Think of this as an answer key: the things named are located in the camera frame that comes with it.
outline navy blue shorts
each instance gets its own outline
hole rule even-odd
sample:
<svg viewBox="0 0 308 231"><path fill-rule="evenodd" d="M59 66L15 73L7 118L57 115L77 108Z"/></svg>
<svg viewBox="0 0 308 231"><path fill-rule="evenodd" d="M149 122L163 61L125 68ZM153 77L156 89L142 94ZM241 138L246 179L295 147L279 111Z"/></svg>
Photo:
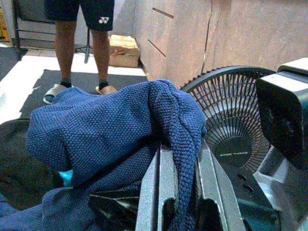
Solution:
<svg viewBox="0 0 308 231"><path fill-rule="evenodd" d="M79 5L88 28L110 31L113 26L115 0L45 0L46 17L54 21L77 20Z"/></svg>

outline blue knitted fabric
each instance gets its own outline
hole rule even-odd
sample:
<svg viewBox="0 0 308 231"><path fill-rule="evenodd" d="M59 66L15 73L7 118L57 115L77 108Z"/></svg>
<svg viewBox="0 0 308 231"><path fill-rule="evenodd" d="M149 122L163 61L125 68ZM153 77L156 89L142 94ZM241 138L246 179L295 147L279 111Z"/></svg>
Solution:
<svg viewBox="0 0 308 231"><path fill-rule="evenodd" d="M204 122L194 99L167 80L106 96L61 92L31 114L27 148L57 171L72 169L73 187L49 191L42 205L9 215L3 203L0 230L123 230L103 218L97 225L90 192L138 189L160 139L170 143L178 169L179 209L170 229L194 230L188 207Z"/></svg>

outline white floor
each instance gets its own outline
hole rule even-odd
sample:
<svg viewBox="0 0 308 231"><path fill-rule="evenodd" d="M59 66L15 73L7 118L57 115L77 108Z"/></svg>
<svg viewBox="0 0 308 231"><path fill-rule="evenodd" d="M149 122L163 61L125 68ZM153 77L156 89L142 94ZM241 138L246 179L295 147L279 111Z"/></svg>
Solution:
<svg viewBox="0 0 308 231"><path fill-rule="evenodd" d="M83 53L74 55L72 72L98 73L94 57L91 55L87 64L84 63L84 58ZM21 108L27 97L32 94L36 81L42 76L45 69L60 70L55 52L29 50L23 56L22 61L18 62L0 81L0 124L21 116ZM141 68L110 66L108 73L145 76Z"/></svg>

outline electric fan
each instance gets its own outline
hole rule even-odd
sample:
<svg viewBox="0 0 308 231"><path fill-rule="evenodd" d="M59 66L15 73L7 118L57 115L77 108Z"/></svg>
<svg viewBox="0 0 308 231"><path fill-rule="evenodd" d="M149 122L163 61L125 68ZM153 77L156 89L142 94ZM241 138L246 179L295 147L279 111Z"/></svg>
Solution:
<svg viewBox="0 0 308 231"><path fill-rule="evenodd" d="M205 140L220 163L255 172L270 144L260 123L256 80L275 72L251 66L212 70L181 89L206 116Z"/></svg>

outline black sock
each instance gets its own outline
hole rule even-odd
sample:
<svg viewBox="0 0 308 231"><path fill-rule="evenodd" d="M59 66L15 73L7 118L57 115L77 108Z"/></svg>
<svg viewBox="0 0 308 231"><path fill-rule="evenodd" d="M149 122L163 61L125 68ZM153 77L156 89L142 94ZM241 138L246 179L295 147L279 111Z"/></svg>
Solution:
<svg viewBox="0 0 308 231"><path fill-rule="evenodd" d="M65 86L65 87L67 87L67 88L70 88L71 86L72 86L72 84L71 83L68 83L68 82L63 82L63 81L61 81L61 83L60 83L61 85L63 85L63 86Z"/></svg>
<svg viewBox="0 0 308 231"><path fill-rule="evenodd" d="M103 89L104 87L107 87L108 86L108 81L107 80L103 80L103 81L100 81L100 85L99 85L99 89Z"/></svg>

